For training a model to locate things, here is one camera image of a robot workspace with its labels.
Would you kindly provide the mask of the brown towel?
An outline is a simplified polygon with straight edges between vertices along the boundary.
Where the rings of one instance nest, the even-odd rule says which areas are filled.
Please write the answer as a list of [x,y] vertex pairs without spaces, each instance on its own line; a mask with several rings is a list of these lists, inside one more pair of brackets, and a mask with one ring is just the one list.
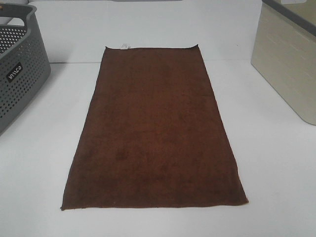
[[199,47],[106,47],[61,209],[246,203]]

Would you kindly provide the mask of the grey perforated plastic basket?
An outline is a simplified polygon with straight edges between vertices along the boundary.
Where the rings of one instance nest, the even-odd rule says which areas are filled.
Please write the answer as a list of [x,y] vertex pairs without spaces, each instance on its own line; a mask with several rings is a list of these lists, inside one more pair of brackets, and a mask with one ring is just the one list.
[[2,3],[2,17],[23,25],[0,26],[0,130],[4,132],[27,107],[51,73],[32,5]]

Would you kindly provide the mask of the beige plastic bin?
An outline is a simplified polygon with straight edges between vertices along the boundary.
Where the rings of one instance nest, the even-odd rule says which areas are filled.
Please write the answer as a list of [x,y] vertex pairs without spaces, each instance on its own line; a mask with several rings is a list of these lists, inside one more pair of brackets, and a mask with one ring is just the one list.
[[305,122],[316,123],[316,2],[262,2],[252,66]]

